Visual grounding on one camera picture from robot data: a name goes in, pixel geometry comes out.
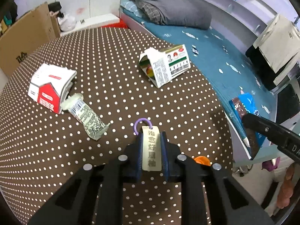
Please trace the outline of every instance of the key ring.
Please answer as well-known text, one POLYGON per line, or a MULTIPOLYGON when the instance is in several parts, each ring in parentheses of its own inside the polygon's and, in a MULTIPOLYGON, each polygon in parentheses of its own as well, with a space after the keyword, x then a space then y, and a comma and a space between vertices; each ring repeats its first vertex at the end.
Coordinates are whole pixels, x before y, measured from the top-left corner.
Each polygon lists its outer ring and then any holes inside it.
POLYGON ((135 132, 136 135, 139 135, 139 132, 137 131, 137 124, 138 124, 140 121, 145 121, 145 122, 147 122, 148 125, 149 125, 149 128, 150 128, 150 129, 153 128, 153 125, 152 125, 152 123, 151 123, 150 120, 148 120, 148 119, 146 119, 146 118, 139 118, 138 120, 136 120, 136 122, 135 122, 134 125, 133 125, 133 130, 134 130, 134 132, 135 132))

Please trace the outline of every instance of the blue bed sheet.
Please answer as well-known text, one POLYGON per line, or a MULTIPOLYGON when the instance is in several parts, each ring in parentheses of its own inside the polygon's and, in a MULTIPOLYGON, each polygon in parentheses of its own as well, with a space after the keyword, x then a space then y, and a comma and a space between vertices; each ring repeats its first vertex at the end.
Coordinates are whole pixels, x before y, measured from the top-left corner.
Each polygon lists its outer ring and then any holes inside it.
POLYGON ((172 44, 185 44, 190 60, 201 70, 212 84, 224 111, 230 117, 242 140, 246 134, 235 116, 229 101, 243 92, 253 95, 262 117, 269 119, 270 111, 275 111, 276 98, 261 83, 248 59, 230 41, 214 29, 207 31, 183 26, 156 25, 136 17, 124 9, 124 13, 143 24, 156 37, 172 44), (192 52, 195 46, 199 54, 192 52))

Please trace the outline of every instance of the keychain tag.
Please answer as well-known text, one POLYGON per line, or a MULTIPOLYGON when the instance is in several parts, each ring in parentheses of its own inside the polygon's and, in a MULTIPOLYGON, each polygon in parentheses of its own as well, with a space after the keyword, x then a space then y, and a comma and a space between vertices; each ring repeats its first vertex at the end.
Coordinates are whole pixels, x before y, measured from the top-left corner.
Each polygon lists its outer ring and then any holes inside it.
POLYGON ((142 126, 144 171, 161 171, 161 135, 157 126, 142 126))

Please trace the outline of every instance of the brown polka dot tablecloth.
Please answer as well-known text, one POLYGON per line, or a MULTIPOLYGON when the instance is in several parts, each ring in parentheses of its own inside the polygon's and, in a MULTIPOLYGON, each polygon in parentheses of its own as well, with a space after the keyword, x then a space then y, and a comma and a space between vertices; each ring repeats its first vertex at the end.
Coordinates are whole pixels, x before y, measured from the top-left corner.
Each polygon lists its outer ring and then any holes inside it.
MULTIPOLYGON (((228 123, 205 76, 192 64, 157 89, 138 67, 145 49, 169 45, 136 31, 90 29, 50 42, 20 64, 0 96, 0 188, 23 224, 84 164, 120 155, 135 140, 133 124, 140 117, 166 131, 184 154, 207 156, 231 170, 228 123), (31 76, 44 62, 77 70, 70 95, 82 93, 111 123, 101 139, 90 139, 70 113, 57 115, 27 96, 31 76)), ((123 195, 123 224, 181 222, 180 184, 166 183, 160 172, 144 172, 139 183, 124 185, 123 195)))

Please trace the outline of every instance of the rolled gray quilt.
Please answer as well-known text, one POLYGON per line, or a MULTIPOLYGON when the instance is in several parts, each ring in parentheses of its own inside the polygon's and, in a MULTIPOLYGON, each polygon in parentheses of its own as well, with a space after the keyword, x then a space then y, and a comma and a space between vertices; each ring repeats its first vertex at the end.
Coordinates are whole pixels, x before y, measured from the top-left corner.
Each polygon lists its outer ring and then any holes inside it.
POLYGON ((181 25, 207 30, 212 20, 211 13, 200 0, 135 0, 135 2, 152 22, 160 25, 181 25))

